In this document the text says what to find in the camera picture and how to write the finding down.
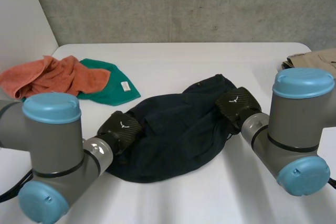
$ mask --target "concrete wall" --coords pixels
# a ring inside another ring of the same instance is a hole
[[[60,45],[295,41],[336,47],[336,0],[40,0]]]

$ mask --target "white wall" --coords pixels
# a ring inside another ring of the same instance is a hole
[[[57,48],[38,0],[0,0],[0,72],[51,55]]]

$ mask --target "black cable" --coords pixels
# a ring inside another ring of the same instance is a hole
[[[4,194],[0,195],[0,203],[16,197],[21,188],[32,178],[33,178],[33,171],[30,170],[15,186],[13,186],[10,190],[5,192]]]
[[[328,181],[329,185],[331,185],[334,189],[336,189],[336,180],[329,178]]]

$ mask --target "garment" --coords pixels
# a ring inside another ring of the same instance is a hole
[[[116,65],[91,59],[84,59],[80,61],[80,63],[88,68],[109,70],[111,72],[111,76],[109,82],[103,90],[91,94],[79,93],[77,96],[79,99],[117,106],[140,97],[140,94],[133,83],[118,69]],[[127,83],[126,85],[129,86],[129,89],[124,91],[122,83]]]
[[[127,181],[150,183],[205,165],[223,149],[230,134],[239,133],[215,105],[221,94],[234,88],[217,74],[191,85],[182,94],[140,102],[126,114],[139,122],[142,131],[128,148],[114,156],[107,172]],[[101,138],[115,145],[112,135]]]
[[[282,68],[319,68],[336,78],[336,48],[288,56]]]
[[[47,92],[94,93],[108,83],[110,72],[89,69],[74,56],[57,60],[44,56],[43,60],[12,67],[0,75],[0,86],[12,98],[22,99]]]

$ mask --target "light blue cap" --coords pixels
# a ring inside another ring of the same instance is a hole
[[[328,183],[330,169],[319,156],[303,157],[286,165],[278,174],[277,182],[294,196],[316,193]]]
[[[71,94],[42,93],[29,97],[23,113],[30,119],[50,124],[71,123],[81,116],[79,101]]]
[[[65,198],[51,186],[29,181],[18,194],[22,211],[31,220],[42,224],[54,224],[69,210]]]
[[[305,99],[318,97],[333,90],[334,77],[317,68],[290,68],[275,77],[273,93],[284,98]]]

